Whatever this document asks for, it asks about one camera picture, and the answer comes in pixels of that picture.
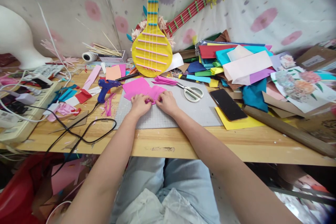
white-handled scissors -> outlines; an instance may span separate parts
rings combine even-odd
[[[203,98],[203,91],[197,87],[187,87],[181,83],[176,83],[180,88],[184,89],[184,96],[190,102],[198,102]]]

yellow pipa model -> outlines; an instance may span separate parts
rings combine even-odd
[[[172,47],[158,26],[159,0],[148,0],[147,26],[135,39],[132,58],[140,73],[147,77],[162,74],[172,63]]]

phone screen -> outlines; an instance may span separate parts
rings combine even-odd
[[[210,95],[229,121],[236,121],[247,118],[247,115],[244,113],[244,111],[242,111],[238,104],[224,89],[211,91]]]

fabric backdrop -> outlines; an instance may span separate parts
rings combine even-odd
[[[38,0],[66,56],[80,57],[87,49],[82,42],[110,47],[118,42],[112,30],[112,16],[106,0]],[[160,0],[159,14],[171,21],[193,0]],[[142,6],[147,0],[111,0],[122,49],[131,56],[131,42],[126,33],[143,19]],[[206,6],[175,34],[173,50],[192,44],[192,37],[206,38],[227,29],[232,41],[273,45],[273,52],[300,51],[321,41],[335,38],[336,0],[225,0]],[[36,48],[50,55],[40,45],[49,39],[35,0],[0,0],[22,16],[30,25]]]

cutting mat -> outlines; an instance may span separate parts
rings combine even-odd
[[[126,80],[126,83],[133,81],[134,79]],[[150,86],[154,86],[152,83],[153,78],[145,78]],[[191,118],[193,118],[200,125],[206,126],[222,126],[222,122],[215,110],[216,104],[209,95],[206,86],[203,83],[194,83],[186,80],[178,80],[181,84],[189,87],[197,87],[204,92],[204,97],[197,103],[192,103],[184,97],[184,90],[178,86],[171,85],[159,85],[168,91],[172,91],[176,99],[177,105],[183,109]],[[123,121],[124,117],[131,110],[132,103],[125,97],[124,90],[122,91],[121,99],[119,102],[118,110],[115,115],[117,121],[117,130]],[[177,128],[178,125],[172,117],[164,113],[156,105],[153,105],[150,111],[138,121],[137,129],[150,129],[150,128]]]

